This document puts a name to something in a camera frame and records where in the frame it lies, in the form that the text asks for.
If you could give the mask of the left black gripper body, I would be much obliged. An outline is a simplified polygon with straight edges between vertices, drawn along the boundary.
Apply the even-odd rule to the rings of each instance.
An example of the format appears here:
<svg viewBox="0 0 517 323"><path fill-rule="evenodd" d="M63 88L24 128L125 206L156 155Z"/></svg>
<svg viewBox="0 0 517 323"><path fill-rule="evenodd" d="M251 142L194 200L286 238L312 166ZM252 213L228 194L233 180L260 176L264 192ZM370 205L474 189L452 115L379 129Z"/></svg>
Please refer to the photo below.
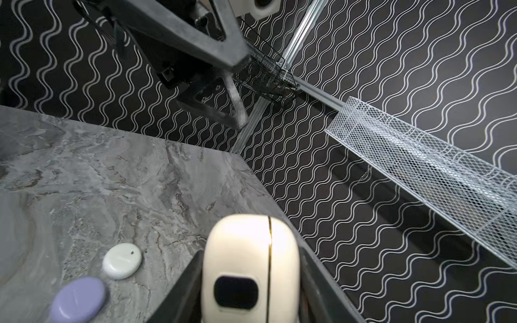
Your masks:
<svg viewBox="0 0 517 323"><path fill-rule="evenodd" d="M99 24L94 28L113 46L120 57L125 56L125 36L129 36L144 54L160 81L167 88L174 88L180 83L189 87L196 73L226 72L210 63L192 57L183 51L169 47L149 36L144 35L117 20L107 5L108 1L74 1L73 6L88 22L94 20L86 13L86 9L93 9L106 18L112 26L113 33L109 34ZM215 40L224 40L224 33L215 16L214 9L208 10L200 1L157 1L164 7L181 17L189 25L203 32Z"/></svg>

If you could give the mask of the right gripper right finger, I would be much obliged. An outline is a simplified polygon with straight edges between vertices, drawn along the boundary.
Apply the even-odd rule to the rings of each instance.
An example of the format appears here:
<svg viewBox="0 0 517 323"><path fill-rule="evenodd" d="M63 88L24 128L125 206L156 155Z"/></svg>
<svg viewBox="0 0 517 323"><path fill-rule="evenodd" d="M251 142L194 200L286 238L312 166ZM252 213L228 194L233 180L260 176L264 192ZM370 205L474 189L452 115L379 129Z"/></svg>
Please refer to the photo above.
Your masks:
<svg viewBox="0 0 517 323"><path fill-rule="evenodd" d="M299 322L364 322L360 314L337 293L308 251L300 247Z"/></svg>

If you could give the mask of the white mesh wall basket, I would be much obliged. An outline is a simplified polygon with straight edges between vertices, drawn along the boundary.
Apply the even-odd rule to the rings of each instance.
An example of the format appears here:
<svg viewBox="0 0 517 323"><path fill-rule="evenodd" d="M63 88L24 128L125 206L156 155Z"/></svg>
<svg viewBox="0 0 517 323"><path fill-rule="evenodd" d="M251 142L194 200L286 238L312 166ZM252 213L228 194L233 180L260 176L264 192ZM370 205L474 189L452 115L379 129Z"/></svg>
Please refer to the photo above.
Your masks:
<svg viewBox="0 0 517 323"><path fill-rule="evenodd" d="M501 261L516 266L516 176L354 97L325 131Z"/></svg>

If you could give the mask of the beige earbud charging case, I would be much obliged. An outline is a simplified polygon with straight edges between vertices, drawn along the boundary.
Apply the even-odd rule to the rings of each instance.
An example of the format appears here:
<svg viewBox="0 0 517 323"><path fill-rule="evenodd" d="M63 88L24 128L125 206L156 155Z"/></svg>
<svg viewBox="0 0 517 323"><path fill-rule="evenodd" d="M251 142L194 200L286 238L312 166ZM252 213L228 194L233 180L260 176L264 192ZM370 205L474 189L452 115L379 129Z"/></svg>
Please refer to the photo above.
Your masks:
<svg viewBox="0 0 517 323"><path fill-rule="evenodd" d="M300 252L293 231L266 215L229 215L203 255L203 322L297 322Z"/></svg>

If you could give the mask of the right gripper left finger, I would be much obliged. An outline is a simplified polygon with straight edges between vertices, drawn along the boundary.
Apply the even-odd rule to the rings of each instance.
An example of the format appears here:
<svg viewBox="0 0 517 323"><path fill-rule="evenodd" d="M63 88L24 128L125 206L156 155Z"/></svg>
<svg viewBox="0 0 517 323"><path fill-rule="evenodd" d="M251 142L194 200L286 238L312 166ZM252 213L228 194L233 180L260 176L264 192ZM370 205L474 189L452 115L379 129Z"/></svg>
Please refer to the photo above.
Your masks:
<svg viewBox="0 0 517 323"><path fill-rule="evenodd" d="M202 322L202 269L203 250L199 250L147 323Z"/></svg>

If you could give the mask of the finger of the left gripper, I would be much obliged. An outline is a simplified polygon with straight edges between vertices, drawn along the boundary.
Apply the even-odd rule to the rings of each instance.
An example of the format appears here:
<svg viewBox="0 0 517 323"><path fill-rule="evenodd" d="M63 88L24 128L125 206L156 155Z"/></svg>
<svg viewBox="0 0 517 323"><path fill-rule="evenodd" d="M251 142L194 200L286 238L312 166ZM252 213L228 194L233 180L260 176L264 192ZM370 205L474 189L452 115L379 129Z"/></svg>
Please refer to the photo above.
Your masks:
<svg viewBox="0 0 517 323"><path fill-rule="evenodd" d="M236 73L250 60L229 1L211 2L225 36L221 41L198 31L157 1L108 1L107 5L127 27L219 69Z"/></svg>
<svg viewBox="0 0 517 323"><path fill-rule="evenodd" d="M203 93L219 79L223 81L225 90L232 103L232 111L230 114L206 105L197 99L200 93ZM178 106L183 110L235 130L243 129L249 122L248 114L246 113L241 96L234 83L233 75L230 72L196 73L189 87L178 95L176 100Z"/></svg>

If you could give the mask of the purple round charging case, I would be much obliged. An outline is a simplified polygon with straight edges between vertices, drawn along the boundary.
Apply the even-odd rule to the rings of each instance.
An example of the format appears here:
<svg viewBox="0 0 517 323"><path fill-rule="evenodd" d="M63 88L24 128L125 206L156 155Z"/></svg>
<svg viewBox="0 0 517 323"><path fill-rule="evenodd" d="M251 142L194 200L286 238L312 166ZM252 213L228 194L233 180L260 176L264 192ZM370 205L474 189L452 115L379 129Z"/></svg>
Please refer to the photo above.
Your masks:
<svg viewBox="0 0 517 323"><path fill-rule="evenodd" d="M51 322L89 322L104 305L106 295L106 286L99 278L76 279L56 294Z"/></svg>

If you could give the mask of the white round charging case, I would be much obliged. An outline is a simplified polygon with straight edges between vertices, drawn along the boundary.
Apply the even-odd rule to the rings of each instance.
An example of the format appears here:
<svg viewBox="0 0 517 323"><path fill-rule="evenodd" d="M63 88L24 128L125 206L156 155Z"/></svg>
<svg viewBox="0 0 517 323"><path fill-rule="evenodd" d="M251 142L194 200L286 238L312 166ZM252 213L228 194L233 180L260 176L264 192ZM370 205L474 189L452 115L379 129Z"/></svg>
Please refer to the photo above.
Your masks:
<svg viewBox="0 0 517 323"><path fill-rule="evenodd" d="M130 243L113 246L104 256L102 270L114 280L132 276L140 267L142 254L140 249Z"/></svg>

